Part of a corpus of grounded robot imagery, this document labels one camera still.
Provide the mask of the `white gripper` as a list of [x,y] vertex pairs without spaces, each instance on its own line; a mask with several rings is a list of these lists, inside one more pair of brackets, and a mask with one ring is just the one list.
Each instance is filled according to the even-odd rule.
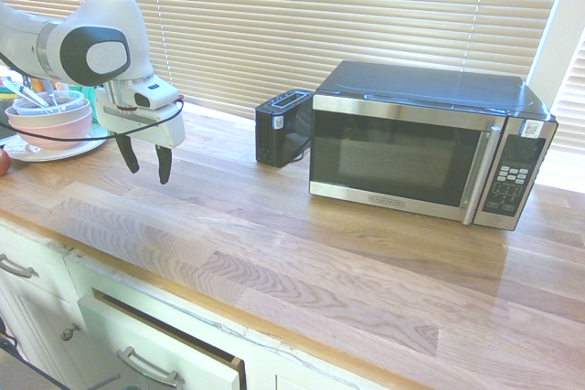
[[186,138],[179,107],[170,103],[157,110],[138,107],[133,111],[123,111],[110,102],[105,88],[98,87],[95,109],[99,124],[110,133],[117,133],[116,144],[131,173],[137,173],[140,167],[130,137],[155,144],[159,182],[167,184],[172,169],[172,149]]

